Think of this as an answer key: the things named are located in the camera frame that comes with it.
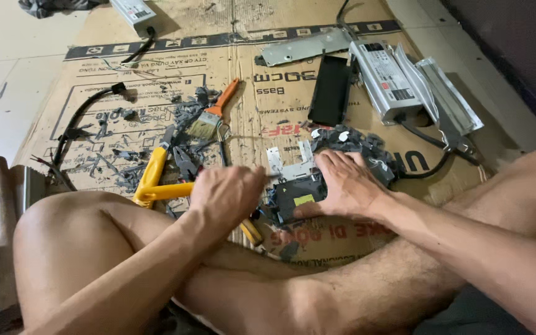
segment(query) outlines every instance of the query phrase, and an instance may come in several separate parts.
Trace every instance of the orange brush handle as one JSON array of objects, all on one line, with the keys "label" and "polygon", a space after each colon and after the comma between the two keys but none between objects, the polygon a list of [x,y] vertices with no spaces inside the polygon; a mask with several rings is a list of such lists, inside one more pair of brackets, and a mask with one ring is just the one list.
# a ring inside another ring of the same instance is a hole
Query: orange brush handle
[{"label": "orange brush handle", "polygon": [[214,104],[214,106],[207,108],[205,111],[208,113],[218,115],[218,116],[223,116],[223,106],[229,103],[229,100],[233,97],[233,95],[237,91],[238,85],[239,85],[239,78],[235,78],[229,84],[229,86],[227,86],[223,94],[219,96],[219,99]]}]

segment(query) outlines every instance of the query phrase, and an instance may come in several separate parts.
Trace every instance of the tiled floor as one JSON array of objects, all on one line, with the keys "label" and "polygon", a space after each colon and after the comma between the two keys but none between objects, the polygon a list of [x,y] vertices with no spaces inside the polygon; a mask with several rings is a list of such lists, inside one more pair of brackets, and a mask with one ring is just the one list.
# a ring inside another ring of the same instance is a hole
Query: tiled floor
[{"label": "tiled floor", "polygon": [[[475,142],[500,143],[482,145],[484,154],[487,151],[501,165],[513,160],[520,149],[536,149],[536,119],[438,0],[388,3],[421,53],[436,58],[445,72],[455,73],[489,112],[484,121],[502,125],[511,138],[513,143],[504,145],[494,138],[496,133],[482,132]],[[0,156],[8,163],[56,80],[63,55],[87,14],[59,13],[37,20],[15,1],[7,0],[5,5],[0,1]]]}]

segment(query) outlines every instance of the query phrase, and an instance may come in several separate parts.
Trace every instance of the forearm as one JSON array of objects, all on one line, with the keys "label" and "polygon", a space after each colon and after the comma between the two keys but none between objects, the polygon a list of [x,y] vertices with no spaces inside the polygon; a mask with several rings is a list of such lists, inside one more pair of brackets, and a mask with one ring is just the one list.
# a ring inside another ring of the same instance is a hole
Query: forearm
[{"label": "forearm", "polygon": [[393,194],[378,219],[536,331],[536,241]]},{"label": "forearm", "polygon": [[65,301],[30,334],[126,334],[142,329],[205,252],[222,240],[189,211],[156,240]]}]

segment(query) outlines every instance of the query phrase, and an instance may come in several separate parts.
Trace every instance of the wooden stick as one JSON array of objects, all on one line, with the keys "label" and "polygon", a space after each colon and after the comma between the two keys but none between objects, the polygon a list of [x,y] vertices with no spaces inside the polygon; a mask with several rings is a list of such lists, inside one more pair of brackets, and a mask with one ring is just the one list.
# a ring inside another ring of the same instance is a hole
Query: wooden stick
[{"label": "wooden stick", "polygon": [[0,310],[18,302],[12,242],[16,228],[16,200],[7,161],[0,156]]}]

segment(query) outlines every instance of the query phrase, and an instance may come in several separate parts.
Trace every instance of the paint brush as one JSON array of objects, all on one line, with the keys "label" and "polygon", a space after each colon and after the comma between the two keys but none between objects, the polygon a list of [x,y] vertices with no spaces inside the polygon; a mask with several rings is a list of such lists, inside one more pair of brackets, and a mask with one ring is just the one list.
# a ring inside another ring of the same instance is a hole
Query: paint brush
[{"label": "paint brush", "polygon": [[211,140],[216,133],[216,125],[223,117],[223,106],[226,105],[231,97],[237,91],[239,78],[235,78],[225,89],[219,100],[212,107],[208,107],[202,112],[202,115],[192,123],[187,131],[187,134],[199,138],[201,140]]}]

